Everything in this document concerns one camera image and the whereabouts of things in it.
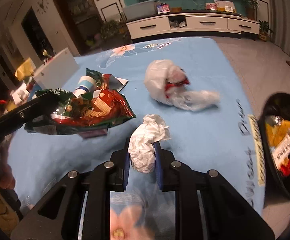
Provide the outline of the dark green snack bag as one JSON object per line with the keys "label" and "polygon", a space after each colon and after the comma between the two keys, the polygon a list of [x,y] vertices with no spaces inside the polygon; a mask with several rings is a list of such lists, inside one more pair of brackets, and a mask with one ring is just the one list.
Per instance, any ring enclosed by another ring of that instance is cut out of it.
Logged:
{"label": "dark green snack bag", "polygon": [[45,93],[55,95],[59,100],[47,114],[43,114],[25,124],[28,133],[48,135],[70,135],[83,133],[107,132],[111,122],[100,116],[89,116],[93,110],[91,92],[75,96],[73,92],[64,89],[37,90],[35,97]]}

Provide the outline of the striped paper cup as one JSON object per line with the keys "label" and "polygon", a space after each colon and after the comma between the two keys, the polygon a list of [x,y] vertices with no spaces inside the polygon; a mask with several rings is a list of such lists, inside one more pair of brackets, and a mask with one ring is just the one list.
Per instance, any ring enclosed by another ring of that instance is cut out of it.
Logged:
{"label": "striped paper cup", "polygon": [[90,76],[82,76],[78,82],[77,88],[74,90],[74,95],[79,96],[93,92],[97,88],[95,80]]}

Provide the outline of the red green biscuit bag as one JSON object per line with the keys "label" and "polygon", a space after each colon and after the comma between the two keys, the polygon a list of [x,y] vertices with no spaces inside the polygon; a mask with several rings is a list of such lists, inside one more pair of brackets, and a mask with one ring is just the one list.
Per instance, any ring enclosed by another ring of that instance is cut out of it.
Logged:
{"label": "red green biscuit bag", "polygon": [[92,100],[93,110],[88,111],[89,116],[103,117],[111,122],[110,127],[136,117],[125,96],[121,94],[121,90],[129,82],[127,79],[89,68],[86,68],[86,75],[92,77],[97,85],[97,88],[92,92],[94,96]]}

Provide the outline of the white tissue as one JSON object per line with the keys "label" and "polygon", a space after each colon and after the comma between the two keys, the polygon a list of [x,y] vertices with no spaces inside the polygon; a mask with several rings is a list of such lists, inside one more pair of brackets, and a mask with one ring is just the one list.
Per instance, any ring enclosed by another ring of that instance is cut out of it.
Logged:
{"label": "white tissue", "polygon": [[155,142],[170,140],[169,126],[157,114],[147,114],[130,137],[128,153],[134,170],[151,173],[155,168]]}

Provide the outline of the red foil wrapper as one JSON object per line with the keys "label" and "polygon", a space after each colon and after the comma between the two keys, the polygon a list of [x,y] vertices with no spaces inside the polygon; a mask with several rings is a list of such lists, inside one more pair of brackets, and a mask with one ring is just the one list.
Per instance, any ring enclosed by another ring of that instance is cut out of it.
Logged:
{"label": "red foil wrapper", "polygon": [[282,177],[290,176],[290,159],[286,157],[281,165],[280,172]]}

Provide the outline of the clear printed plastic bag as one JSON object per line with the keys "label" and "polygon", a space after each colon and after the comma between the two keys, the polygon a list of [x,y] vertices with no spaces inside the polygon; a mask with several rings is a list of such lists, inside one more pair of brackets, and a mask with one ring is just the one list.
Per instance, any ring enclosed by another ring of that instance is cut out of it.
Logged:
{"label": "clear printed plastic bag", "polygon": [[290,136],[287,134],[272,152],[272,158],[276,168],[280,171],[281,165],[290,154]]}

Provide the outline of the yellow snack bag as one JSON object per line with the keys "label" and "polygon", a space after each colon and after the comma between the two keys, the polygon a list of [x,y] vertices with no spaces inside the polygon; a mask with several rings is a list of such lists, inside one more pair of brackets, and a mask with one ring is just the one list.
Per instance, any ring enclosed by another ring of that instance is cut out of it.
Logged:
{"label": "yellow snack bag", "polygon": [[286,135],[290,136],[290,121],[281,116],[266,116],[265,129],[269,146],[276,147]]}

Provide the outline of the white bag with red item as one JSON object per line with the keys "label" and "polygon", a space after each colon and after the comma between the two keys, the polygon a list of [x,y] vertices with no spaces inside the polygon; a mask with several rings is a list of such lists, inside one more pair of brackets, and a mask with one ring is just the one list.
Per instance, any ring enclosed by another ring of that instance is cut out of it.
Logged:
{"label": "white bag with red item", "polygon": [[189,84],[185,71],[171,60],[155,60],[146,69],[144,85],[160,103],[196,112],[220,102],[219,93],[189,90]]}

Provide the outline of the black trash bin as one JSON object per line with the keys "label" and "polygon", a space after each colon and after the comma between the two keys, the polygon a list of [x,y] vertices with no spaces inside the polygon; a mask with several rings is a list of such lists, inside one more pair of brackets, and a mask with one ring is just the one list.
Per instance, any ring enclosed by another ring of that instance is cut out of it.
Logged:
{"label": "black trash bin", "polygon": [[264,150],[266,183],[290,199],[290,94],[270,96],[258,126]]}

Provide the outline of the white box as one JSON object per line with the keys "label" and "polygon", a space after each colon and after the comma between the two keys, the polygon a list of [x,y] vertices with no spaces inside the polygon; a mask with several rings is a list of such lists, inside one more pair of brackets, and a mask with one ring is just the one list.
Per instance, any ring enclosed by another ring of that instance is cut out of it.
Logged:
{"label": "white box", "polygon": [[63,49],[48,63],[42,64],[33,74],[33,79],[42,89],[62,88],[79,69],[68,48]]}

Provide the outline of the floral blue tablecloth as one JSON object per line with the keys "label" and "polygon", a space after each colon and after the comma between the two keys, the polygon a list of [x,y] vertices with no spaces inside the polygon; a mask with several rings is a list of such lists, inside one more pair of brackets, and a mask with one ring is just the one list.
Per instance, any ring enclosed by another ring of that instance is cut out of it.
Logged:
{"label": "floral blue tablecloth", "polygon": [[[152,99],[143,83],[146,68],[152,61],[164,59],[184,69],[190,89],[216,91],[220,103],[192,112]],[[24,216],[66,172],[85,172],[108,160],[146,114],[158,114],[165,120],[171,139],[161,146],[177,160],[201,172],[216,169],[257,213],[262,212],[265,188],[257,181],[255,143],[249,133],[252,108],[238,76],[213,39],[183,37],[138,43],[121,56],[104,51],[77,57],[76,62],[79,69],[65,83],[67,90],[76,87],[87,69],[127,79],[122,92],[136,118],[90,139],[19,129],[12,138],[8,161]]]}

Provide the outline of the white tv cabinet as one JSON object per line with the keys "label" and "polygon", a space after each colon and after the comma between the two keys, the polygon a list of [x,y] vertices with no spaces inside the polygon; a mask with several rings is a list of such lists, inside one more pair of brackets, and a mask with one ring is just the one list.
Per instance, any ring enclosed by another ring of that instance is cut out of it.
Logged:
{"label": "white tv cabinet", "polygon": [[174,33],[231,33],[259,34],[259,23],[237,14],[222,12],[180,12],[159,14],[127,23],[133,40]]}

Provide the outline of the potted plant on floor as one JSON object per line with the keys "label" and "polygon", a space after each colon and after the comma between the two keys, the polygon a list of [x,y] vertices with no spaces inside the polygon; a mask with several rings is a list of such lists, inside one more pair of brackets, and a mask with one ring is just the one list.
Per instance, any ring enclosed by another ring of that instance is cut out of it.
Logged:
{"label": "potted plant on floor", "polygon": [[269,28],[269,22],[259,20],[259,39],[266,42],[270,40],[271,34],[274,34],[274,31]]}

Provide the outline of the potted plant on cabinet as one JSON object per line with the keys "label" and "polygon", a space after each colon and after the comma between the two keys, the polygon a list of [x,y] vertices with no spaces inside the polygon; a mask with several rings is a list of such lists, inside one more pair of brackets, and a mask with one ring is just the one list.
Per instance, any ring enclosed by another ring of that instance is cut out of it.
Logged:
{"label": "potted plant on cabinet", "polygon": [[242,3],[244,4],[246,10],[246,17],[255,21],[259,3],[256,0],[242,0]]}

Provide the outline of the wall clock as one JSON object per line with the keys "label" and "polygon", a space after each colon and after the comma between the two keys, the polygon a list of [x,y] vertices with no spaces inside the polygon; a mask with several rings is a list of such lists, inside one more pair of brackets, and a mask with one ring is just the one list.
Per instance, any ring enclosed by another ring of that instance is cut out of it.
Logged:
{"label": "wall clock", "polygon": [[38,0],[36,5],[36,12],[39,15],[46,13],[48,9],[49,1],[48,0]]}

